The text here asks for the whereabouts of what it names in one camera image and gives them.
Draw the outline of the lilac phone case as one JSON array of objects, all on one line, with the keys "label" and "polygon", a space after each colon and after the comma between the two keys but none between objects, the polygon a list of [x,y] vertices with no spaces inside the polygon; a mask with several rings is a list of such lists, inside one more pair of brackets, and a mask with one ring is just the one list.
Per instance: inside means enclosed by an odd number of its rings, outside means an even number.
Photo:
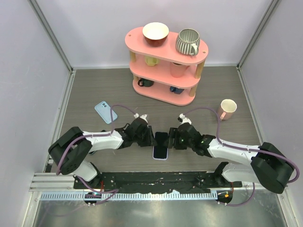
[{"label": "lilac phone case", "polygon": [[152,158],[155,160],[167,160],[168,151],[166,147],[155,146],[152,149]]}]

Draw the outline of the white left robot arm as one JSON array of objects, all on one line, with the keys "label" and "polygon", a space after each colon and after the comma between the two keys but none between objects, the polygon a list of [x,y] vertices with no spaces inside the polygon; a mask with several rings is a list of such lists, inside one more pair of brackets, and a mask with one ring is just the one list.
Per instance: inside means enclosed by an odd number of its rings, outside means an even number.
[{"label": "white left robot arm", "polygon": [[95,189],[101,182],[100,173],[92,163],[85,161],[86,156],[103,149],[127,148],[133,143],[140,147],[157,145],[152,127],[143,115],[113,131],[92,133],[72,127],[49,147],[48,152],[57,165],[57,174],[74,174]]}]

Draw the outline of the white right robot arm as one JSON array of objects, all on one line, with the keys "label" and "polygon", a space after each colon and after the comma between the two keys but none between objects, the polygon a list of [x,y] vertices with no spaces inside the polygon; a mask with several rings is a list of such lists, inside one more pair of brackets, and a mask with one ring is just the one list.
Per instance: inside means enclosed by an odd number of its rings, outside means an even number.
[{"label": "white right robot arm", "polygon": [[214,174],[214,182],[220,187],[235,181],[252,182],[281,194],[296,171],[294,163],[270,143],[261,146],[228,143],[213,135],[200,134],[188,122],[171,128],[164,145],[180,150],[191,148],[200,156],[229,160]]}]

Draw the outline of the light blue phone case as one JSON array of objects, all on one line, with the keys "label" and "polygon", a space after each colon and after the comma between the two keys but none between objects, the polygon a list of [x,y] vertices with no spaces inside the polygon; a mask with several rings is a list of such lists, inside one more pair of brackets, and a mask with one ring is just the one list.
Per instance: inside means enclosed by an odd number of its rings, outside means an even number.
[{"label": "light blue phone case", "polygon": [[94,109],[106,124],[111,124],[112,121],[115,121],[118,118],[117,114],[114,111],[111,111],[111,107],[105,101],[97,104]]}]

